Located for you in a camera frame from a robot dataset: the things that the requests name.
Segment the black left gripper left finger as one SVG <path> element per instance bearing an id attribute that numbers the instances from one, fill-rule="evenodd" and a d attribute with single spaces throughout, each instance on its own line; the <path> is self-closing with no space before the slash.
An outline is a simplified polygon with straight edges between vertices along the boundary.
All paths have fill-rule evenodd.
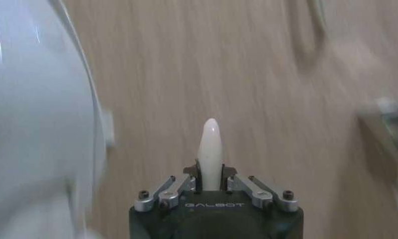
<path id="1" fill-rule="evenodd" d="M 182 174 L 170 175 L 166 181 L 152 191 L 141 190 L 134 200 L 136 211 L 152 211 L 154 207 L 168 211 L 178 206 L 184 192 L 201 191 L 200 163 L 185 167 Z"/>

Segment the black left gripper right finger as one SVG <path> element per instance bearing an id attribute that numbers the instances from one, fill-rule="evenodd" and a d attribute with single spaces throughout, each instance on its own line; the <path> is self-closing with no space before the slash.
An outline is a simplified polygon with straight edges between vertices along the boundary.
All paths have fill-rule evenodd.
<path id="1" fill-rule="evenodd" d="M 254 207 L 266 210 L 276 206 L 281 211 L 297 211 L 298 200 L 292 190 L 276 190 L 266 186 L 254 176 L 238 174 L 236 168 L 221 165 L 220 188 L 228 192 L 244 192 Z"/>

